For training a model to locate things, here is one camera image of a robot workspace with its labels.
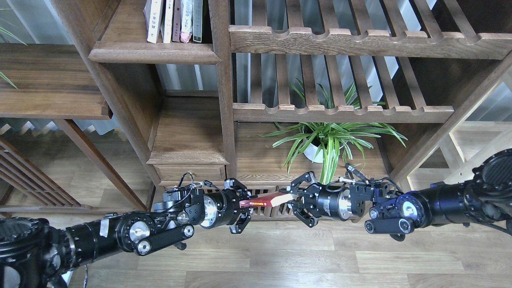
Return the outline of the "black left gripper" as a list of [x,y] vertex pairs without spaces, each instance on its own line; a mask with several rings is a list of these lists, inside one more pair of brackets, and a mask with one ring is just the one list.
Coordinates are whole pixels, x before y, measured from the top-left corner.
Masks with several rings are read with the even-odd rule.
[[256,198],[235,178],[224,181],[224,190],[204,195],[205,217],[203,228],[229,225],[230,233],[241,234],[251,219],[251,208],[240,208],[239,202]]

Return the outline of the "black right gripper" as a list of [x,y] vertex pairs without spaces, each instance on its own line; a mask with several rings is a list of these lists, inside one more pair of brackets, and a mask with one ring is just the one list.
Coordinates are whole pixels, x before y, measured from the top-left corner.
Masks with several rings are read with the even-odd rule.
[[[365,201],[352,194],[355,191],[352,185],[328,188],[315,179],[313,171],[293,180],[286,191],[294,195],[288,201],[294,215],[309,228],[318,224],[318,217],[346,221],[351,216],[362,217],[366,210]],[[311,202],[294,202],[298,197]]]

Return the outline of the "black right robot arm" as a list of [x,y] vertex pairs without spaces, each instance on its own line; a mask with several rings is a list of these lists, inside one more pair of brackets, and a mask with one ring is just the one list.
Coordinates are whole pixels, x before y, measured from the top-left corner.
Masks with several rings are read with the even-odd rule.
[[346,164],[346,178],[320,184],[307,172],[280,191],[293,194],[294,215],[309,227],[320,217],[346,221],[362,216],[371,201],[370,234],[397,241],[416,228],[446,224],[481,224],[511,234],[511,150],[500,151],[474,168],[474,177],[457,184],[437,182],[420,191],[402,192],[390,178],[367,179]]

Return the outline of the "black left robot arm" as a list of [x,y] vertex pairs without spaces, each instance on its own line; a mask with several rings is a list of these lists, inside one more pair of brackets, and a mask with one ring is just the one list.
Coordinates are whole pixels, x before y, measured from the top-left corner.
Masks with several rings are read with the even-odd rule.
[[251,219],[241,201],[251,199],[248,188],[234,178],[224,189],[205,193],[208,181],[191,182],[165,191],[155,211],[132,211],[57,229],[44,218],[1,220],[0,260],[2,288],[65,288],[62,274],[120,252],[139,256],[175,246],[186,248],[194,226],[228,225],[240,234]]

